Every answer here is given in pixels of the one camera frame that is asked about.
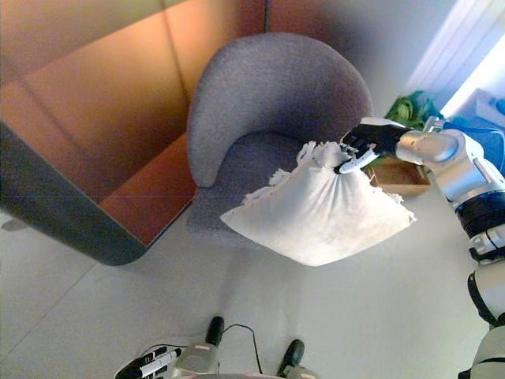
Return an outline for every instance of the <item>blue cloth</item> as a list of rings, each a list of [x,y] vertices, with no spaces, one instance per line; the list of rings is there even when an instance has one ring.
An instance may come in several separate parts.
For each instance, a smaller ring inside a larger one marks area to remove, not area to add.
[[[502,174],[505,174],[505,136],[500,129],[472,128],[456,124],[446,124],[445,129],[462,131],[473,138],[484,148],[484,158],[494,164]]]

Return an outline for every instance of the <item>wooden box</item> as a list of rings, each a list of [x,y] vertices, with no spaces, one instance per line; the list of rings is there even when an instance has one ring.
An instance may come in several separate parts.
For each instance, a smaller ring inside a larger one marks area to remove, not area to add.
[[[384,192],[415,196],[430,187],[426,170],[422,166],[387,158],[381,164],[365,171],[373,186]]]

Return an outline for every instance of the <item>armchair seat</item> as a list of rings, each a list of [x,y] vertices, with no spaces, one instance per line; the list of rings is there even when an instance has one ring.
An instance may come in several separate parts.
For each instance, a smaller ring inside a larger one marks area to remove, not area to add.
[[[239,206],[247,193],[268,186],[278,168],[292,171],[302,147],[302,141],[277,133],[240,138],[226,154],[215,184],[197,190],[187,223],[189,232],[225,246],[267,249],[232,231],[219,217]]]

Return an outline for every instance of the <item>white pillow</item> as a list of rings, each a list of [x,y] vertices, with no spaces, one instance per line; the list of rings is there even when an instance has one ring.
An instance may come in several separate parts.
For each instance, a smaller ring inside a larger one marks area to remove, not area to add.
[[[270,186],[245,197],[221,220],[236,232],[303,265],[348,257],[408,227],[399,195],[370,185],[361,171],[336,174],[348,155],[335,142],[305,144],[298,166],[279,169]]]

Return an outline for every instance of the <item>white floor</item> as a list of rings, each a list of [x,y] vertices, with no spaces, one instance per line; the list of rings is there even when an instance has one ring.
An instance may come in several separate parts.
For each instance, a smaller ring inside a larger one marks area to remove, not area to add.
[[[154,343],[201,340],[215,314],[256,330],[265,373],[298,336],[323,378],[455,378],[487,331],[466,291],[467,238],[435,190],[406,206],[411,228],[320,268],[196,241],[185,215],[116,268],[33,229],[0,231],[2,378],[112,378]],[[221,372],[256,371],[245,330],[220,354]]]

